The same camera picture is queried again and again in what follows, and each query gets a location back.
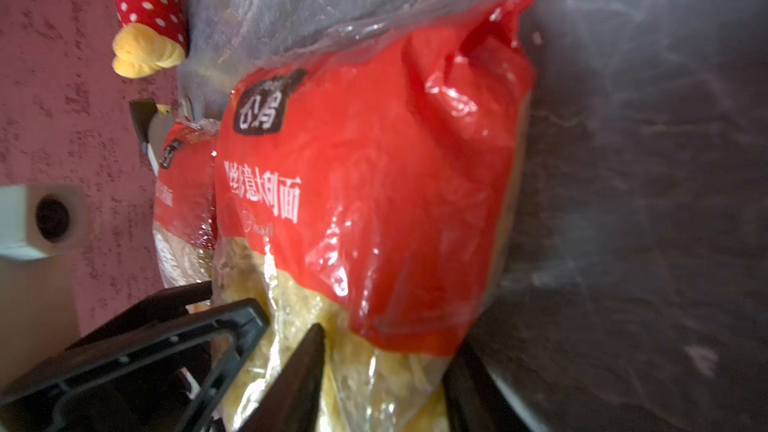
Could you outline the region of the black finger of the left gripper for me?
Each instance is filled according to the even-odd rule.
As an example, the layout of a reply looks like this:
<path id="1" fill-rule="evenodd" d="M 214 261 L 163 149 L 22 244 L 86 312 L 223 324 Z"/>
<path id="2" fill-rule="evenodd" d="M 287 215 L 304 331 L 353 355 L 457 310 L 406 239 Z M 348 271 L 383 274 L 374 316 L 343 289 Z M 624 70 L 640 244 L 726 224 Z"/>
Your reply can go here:
<path id="1" fill-rule="evenodd" d="M 1 428 L 219 431 L 215 412 L 268 327 L 245 299 L 65 350 L 2 390 Z"/>
<path id="2" fill-rule="evenodd" d="M 67 351 L 189 315 L 188 306 L 212 297 L 211 281 L 163 289 L 129 307 L 66 348 Z"/>

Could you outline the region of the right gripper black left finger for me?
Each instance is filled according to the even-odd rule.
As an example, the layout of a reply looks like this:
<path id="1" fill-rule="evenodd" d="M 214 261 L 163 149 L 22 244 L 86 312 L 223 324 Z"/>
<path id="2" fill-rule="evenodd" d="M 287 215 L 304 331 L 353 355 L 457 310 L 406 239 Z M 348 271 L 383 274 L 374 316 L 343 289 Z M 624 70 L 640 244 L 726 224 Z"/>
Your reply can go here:
<path id="1" fill-rule="evenodd" d="M 325 330 L 313 324 L 240 431 L 316 430 L 325 361 Z"/>

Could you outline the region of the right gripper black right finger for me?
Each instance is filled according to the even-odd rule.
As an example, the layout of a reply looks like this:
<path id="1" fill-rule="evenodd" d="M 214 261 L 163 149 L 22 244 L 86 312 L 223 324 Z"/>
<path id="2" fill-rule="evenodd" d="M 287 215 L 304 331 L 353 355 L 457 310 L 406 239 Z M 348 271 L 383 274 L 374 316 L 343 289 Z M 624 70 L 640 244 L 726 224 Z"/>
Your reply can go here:
<path id="1" fill-rule="evenodd" d="M 442 379 L 451 432 L 529 432 L 465 340 Z"/>

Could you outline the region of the red macaroni bag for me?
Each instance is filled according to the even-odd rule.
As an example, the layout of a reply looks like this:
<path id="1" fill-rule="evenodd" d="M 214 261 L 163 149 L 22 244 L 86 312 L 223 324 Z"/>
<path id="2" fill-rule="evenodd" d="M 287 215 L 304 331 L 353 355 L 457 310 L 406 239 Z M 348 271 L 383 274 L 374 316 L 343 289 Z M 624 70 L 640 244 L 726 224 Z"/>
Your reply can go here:
<path id="1" fill-rule="evenodd" d="M 264 407 L 313 326 L 313 431 L 448 431 L 443 377 L 509 244 L 534 0 L 413 0 L 330 29 L 233 88 L 214 168 L 216 304 L 268 329 L 223 397 Z"/>
<path id="2" fill-rule="evenodd" d="M 219 122 L 176 122 L 159 156 L 152 233 L 168 287 L 211 278 L 217 240 L 214 165 Z"/>

